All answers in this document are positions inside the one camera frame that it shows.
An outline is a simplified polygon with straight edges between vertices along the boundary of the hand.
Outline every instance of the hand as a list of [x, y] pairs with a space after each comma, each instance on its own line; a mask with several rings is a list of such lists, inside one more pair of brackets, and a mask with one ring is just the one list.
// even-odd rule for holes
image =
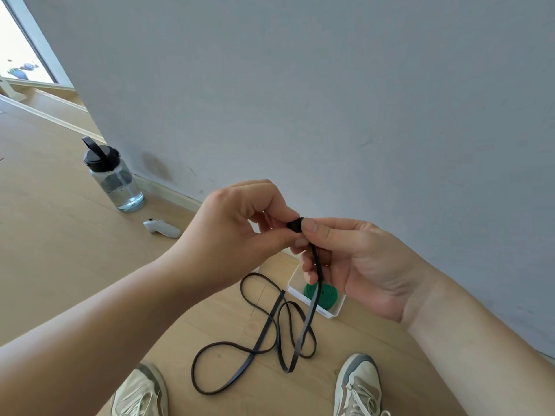
[[[439, 272], [398, 238], [369, 222], [304, 218], [302, 232], [319, 248], [324, 281], [383, 318], [405, 320], [411, 295]], [[316, 283], [311, 251], [305, 247], [291, 250], [302, 252], [305, 280]]]
[[[192, 274], [209, 296], [295, 242], [308, 245], [301, 233], [285, 227], [298, 217], [271, 181], [240, 182], [211, 193], [158, 261], [178, 277]], [[261, 233], [253, 230], [249, 220], [258, 224]]]

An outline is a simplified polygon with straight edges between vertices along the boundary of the left hand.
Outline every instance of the left hand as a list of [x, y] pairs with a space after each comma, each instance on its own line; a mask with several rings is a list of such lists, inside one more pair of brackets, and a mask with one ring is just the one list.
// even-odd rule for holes
[[[303, 234], [285, 227], [298, 217], [271, 181], [240, 182], [212, 192], [158, 261], [172, 274], [194, 277], [209, 296], [281, 250], [308, 245]], [[258, 224], [261, 233], [253, 230], [249, 220]]]

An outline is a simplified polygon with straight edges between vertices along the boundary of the white box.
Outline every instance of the white box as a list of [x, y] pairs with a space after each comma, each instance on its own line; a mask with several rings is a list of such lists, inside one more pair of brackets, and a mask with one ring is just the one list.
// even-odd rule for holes
[[[295, 268], [295, 271], [293, 272], [291, 279], [289, 279], [287, 283], [287, 291], [298, 300], [306, 303], [307, 305], [310, 305], [310, 299], [308, 299], [303, 293], [306, 286], [306, 282], [303, 277], [303, 274], [304, 273], [300, 265], [297, 268]], [[343, 306], [344, 301], [345, 301], [345, 294], [342, 294], [341, 292], [337, 291], [337, 301], [335, 302], [334, 306], [332, 306], [328, 311], [326, 311], [325, 309], [323, 309], [321, 306], [318, 305], [316, 307], [316, 311], [318, 311], [318, 313], [322, 314], [326, 318], [335, 318], [336, 316], [339, 315], [339, 311], [341, 310], [341, 307]]]

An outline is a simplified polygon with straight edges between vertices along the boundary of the forearm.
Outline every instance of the forearm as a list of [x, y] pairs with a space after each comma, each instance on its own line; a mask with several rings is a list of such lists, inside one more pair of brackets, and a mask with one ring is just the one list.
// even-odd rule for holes
[[453, 280], [434, 276], [407, 303], [408, 331], [466, 412], [552, 414], [551, 364]]
[[166, 329], [202, 299], [184, 283], [154, 262], [4, 345], [3, 412], [96, 414]]

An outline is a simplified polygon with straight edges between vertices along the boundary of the white controller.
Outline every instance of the white controller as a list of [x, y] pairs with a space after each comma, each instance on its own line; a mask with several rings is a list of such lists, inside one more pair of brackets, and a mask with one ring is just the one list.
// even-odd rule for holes
[[169, 238], [179, 238], [181, 236], [181, 231], [175, 226], [158, 219], [149, 219], [143, 222], [145, 228], [148, 229], [150, 233], [160, 232]]

